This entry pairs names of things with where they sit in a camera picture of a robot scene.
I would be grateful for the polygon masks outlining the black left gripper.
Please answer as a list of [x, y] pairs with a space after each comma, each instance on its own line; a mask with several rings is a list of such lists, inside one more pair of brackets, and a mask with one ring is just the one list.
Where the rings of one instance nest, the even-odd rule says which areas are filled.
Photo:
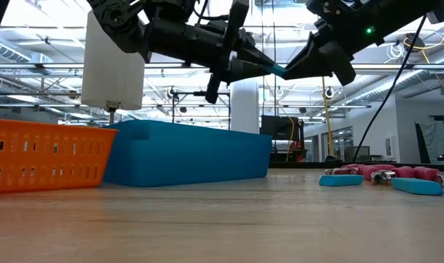
[[214, 104], [219, 85], [224, 81], [224, 74], [226, 83], [234, 83], [272, 73], [275, 62], [258, 50], [256, 43], [249, 39], [243, 39], [240, 43], [241, 60], [229, 62], [248, 8], [246, 1], [234, 1], [228, 24], [218, 33], [186, 23], [194, 10], [192, 1], [152, 1], [148, 5], [150, 49], [154, 53], [177, 58], [187, 64], [208, 67], [212, 75], [205, 98]]

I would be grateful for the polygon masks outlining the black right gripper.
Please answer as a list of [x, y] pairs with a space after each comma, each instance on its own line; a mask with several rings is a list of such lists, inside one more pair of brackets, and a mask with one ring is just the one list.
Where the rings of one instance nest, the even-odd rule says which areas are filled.
[[351, 83], [356, 72], [353, 56], [430, 11], [429, 0], [312, 0], [307, 9], [318, 15], [318, 31], [285, 67], [282, 78], [294, 80], [335, 75], [341, 84]]

